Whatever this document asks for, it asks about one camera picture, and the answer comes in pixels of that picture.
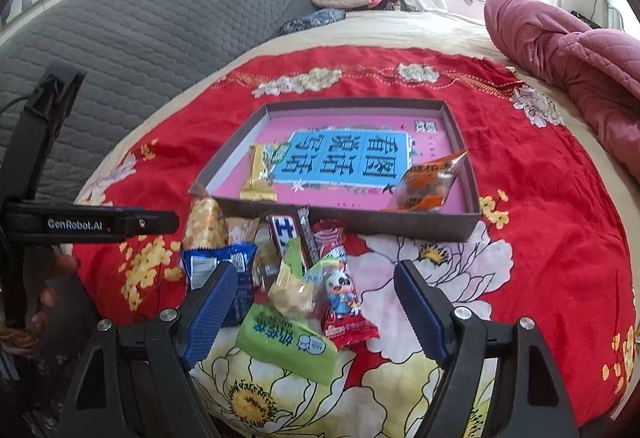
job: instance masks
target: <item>silver screw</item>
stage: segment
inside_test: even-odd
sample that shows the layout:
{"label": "silver screw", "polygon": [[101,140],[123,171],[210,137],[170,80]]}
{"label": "silver screw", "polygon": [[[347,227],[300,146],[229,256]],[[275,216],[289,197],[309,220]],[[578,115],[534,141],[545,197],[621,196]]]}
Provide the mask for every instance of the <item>silver screw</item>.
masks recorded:
{"label": "silver screw", "polygon": [[99,323],[98,323],[98,331],[99,332],[105,332],[109,329],[111,329],[111,321],[109,319],[102,319]]}
{"label": "silver screw", "polygon": [[530,317],[523,317],[520,319],[520,326],[522,326],[526,330],[532,330],[536,327],[536,323],[533,322],[533,319]]}
{"label": "silver screw", "polygon": [[466,321],[467,319],[471,319],[471,310],[466,308],[465,306],[458,306],[455,310],[453,310],[454,315],[458,319],[462,319]]}
{"label": "silver screw", "polygon": [[173,308],[167,308],[166,310],[162,310],[160,312],[160,320],[164,322],[173,321],[178,316],[178,312]]}

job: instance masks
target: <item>green snack package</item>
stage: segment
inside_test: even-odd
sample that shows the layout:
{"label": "green snack package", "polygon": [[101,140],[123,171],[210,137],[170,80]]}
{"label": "green snack package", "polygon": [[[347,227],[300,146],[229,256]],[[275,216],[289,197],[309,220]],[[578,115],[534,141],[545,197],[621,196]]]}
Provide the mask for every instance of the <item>green snack package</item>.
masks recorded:
{"label": "green snack package", "polygon": [[289,320],[275,308],[254,304],[240,326],[236,346],[247,355],[329,386],[334,379],[338,348],[309,328]]}

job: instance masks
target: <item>pink comforter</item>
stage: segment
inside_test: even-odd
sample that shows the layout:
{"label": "pink comforter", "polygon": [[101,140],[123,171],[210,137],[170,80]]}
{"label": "pink comforter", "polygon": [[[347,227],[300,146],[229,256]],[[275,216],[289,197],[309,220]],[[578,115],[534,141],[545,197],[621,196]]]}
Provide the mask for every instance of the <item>pink comforter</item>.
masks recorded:
{"label": "pink comforter", "polygon": [[484,18],[498,49],[566,91],[602,146],[640,181],[640,41],[592,30],[538,0],[488,0]]}

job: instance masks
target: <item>black cable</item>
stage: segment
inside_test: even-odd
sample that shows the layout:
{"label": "black cable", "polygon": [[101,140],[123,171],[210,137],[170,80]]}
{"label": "black cable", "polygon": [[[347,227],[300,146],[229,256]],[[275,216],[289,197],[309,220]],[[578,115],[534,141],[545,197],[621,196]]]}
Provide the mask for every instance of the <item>black cable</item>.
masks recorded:
{"label": "black cable", "polygon": [[2,115],[6,110],[8,110],[11,106],[13,106],[14,104],[17,104],[18,102],[22,102],[23,100],[27,100],[29,97],[31,97],[31,94],[29,95],[22,95],[21,97],[16,97],[14,98],[14,100],[9,100],[3,107],[2,109],[0,109],[0,115]]}

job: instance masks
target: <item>gray quilted headboard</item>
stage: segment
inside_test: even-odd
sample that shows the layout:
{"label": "gray quilted headboard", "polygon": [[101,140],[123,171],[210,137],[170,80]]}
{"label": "gray quilted headboard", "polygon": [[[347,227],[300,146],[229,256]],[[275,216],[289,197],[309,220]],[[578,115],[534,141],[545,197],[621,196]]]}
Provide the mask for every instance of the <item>gray quilted headboard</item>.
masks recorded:
{"label": "gray quilted headboard", "polygon": [[[0,46],[0,105],[53,59],[86,69],[39,198],[73,201],[115,145],[169,100],[314,8],[309,0],[65,0]],[[0,118],[0,158],[21,107]]]}

